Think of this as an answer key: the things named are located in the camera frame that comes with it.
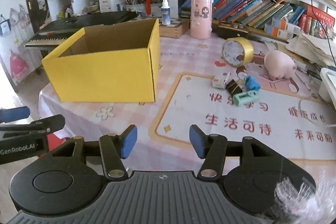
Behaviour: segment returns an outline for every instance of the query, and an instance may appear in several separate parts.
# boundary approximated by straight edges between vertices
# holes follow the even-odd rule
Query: white fuzzy object
[[[303,183],[298,192],[287,178],[277,184],[274,195],[293,224],[330,224],[336,218],[336,181],[324,175],[315,191]]]

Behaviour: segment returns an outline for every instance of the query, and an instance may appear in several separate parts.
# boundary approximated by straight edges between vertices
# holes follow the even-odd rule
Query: gray ribbed plate
[[[191,171],[135,171],[124,182],[110,182],[94,203],[79,212],[44,218],[20,211],[8,224],[23,223],[257,224],[260,221],[234,207],[217,184],[202,182]]]

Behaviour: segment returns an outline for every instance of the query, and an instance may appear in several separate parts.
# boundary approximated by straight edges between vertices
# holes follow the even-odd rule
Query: pink cylinder container
[[[211,35],[213,0],[191,0],[190,36],[207,39]]]

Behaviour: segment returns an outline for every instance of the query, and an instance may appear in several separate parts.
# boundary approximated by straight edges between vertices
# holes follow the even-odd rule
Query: yellow box
[[[155,102],[159,21],[80,29],[43,60],[61,101]]]

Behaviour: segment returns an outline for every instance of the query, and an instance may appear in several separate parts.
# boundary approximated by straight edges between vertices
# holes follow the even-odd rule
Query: yellow tape roll
[[[246,38],[228,38],[222,46],[223,58],[234,68],[250,63],[253,59],[253,46]]]

